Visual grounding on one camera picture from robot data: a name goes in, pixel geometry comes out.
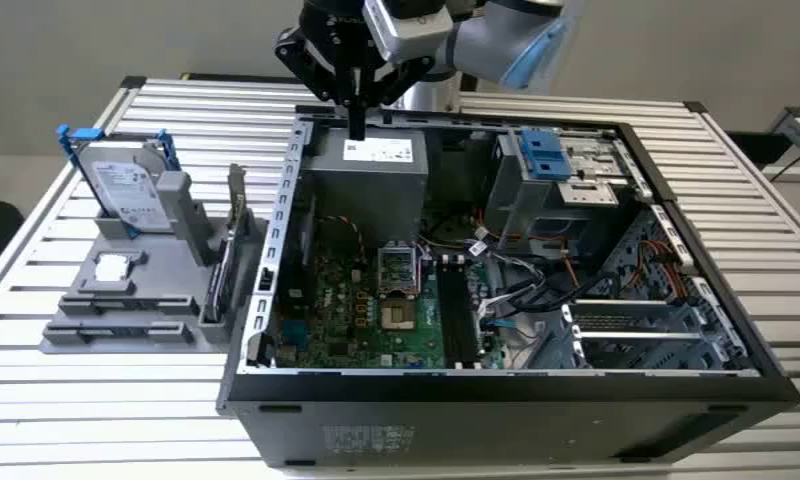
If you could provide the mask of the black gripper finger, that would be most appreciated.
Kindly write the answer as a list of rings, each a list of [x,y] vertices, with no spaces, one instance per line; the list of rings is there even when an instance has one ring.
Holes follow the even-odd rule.
[[[365,139],[365,116],[370,108],[390,105],[422,79],[433,67],[431,58],[414,58],[401,62],[382,77],[375,71],[385,62],[366,60],[359,70],[359,85],[355,95],[355,139]]]
[[[306,38],[299,29],[281,31],[274,44],[274,54],[321,101],[331,101],[346,110],[347,138],[357,139],[357,101],[347,79],[338,80],[307,50]]]

